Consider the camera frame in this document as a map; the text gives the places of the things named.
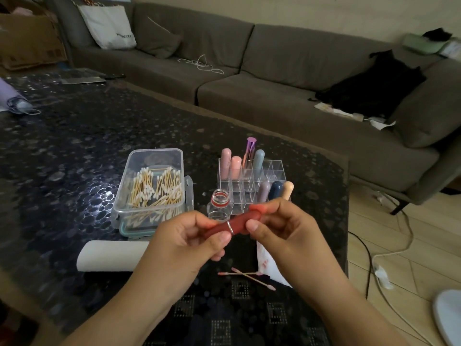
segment cardboard box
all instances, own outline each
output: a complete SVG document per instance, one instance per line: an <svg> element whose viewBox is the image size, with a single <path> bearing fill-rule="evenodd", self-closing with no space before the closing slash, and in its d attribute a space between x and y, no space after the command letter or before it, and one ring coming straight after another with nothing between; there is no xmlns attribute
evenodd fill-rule
<svg viewBox="0 0 461 346"><path fill-rule="evenodd" d="M56 23L49 11L26 0L0 0L10 12L16 7L33 16L0 14L0 55L8 70L67 60Z"/></svg>

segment purple metallic lipstick tube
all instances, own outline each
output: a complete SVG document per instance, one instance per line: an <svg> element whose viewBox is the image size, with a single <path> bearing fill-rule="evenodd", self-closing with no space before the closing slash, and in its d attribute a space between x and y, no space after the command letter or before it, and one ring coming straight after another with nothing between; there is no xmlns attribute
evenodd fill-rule
<svg viewBox="0 0 461 346"><path fill-rule="evenodd" d="M247 138L247 149L245 150L245 155L242 160L242 168L246 168L248 162L253 160L255 156L255 147L256 147L256 138L248 137Z"/></svg>

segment table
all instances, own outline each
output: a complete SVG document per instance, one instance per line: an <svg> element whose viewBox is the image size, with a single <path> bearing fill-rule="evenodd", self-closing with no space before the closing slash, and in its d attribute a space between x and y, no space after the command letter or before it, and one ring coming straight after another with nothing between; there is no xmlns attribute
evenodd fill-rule
<svg viewBox="0 0 461 346"><path fill-rule="evenodd" d="M0 264L65 332L100 309L130 273L81 273L89 240L125 240L110 211L130 151L180 148L195 207L216 188L223 148L243 154L254 136L283 160L294 203L318 221L346 267L345 157L123 83L62 85L75 70L7 79L42 111L0 115ZM255 241L236 236L209 261L149 339L155 345L328 345L323 323L291 288L277 291L217 271L257 270Z"/></svg>

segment sofa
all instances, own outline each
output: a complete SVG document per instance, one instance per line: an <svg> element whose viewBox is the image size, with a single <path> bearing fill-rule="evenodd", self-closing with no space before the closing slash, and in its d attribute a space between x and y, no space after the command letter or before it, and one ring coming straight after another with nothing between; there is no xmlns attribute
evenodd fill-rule
<svg viewBox="0 0 461 346"><path fill-rule="evenodd" d="M353 181L400 201L421 204L461 174L461 63L422 56L400 45L319 30L252 24L152 3L125 6L133 33L150 17L182 37L172 57L102 50L70 0L45 0L60 21L75 67L123 73L138 86L346 155ZM420 67L427 80L388 122L371 125L320 111L315 93L373 65L372 52L392 49ZM179 58L202 54L223 74L198 70Z"/></svg>

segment black cable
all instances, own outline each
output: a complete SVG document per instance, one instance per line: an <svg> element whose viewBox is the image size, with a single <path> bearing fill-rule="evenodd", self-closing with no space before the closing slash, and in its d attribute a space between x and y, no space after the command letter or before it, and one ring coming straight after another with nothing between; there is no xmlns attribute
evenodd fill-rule
<svg viewBox="0 0 461 346"><path fill-rule="evenodd" d="M366 252L368 253L368 260L370 261L370 268L368 269L368 279L366 281L366 291L365 291L365 298L368 300L368 290L370 290L370 279L371 279L372 270L373 270L372 254L370 254L370 250L368 250L368 247L366 246L366 244L363 242L362 239L359 238L359 236L357 234L354 234L352 232L349 232L349 233L360 240L360 242L363 244L363 246L365 246Z"/></svg>

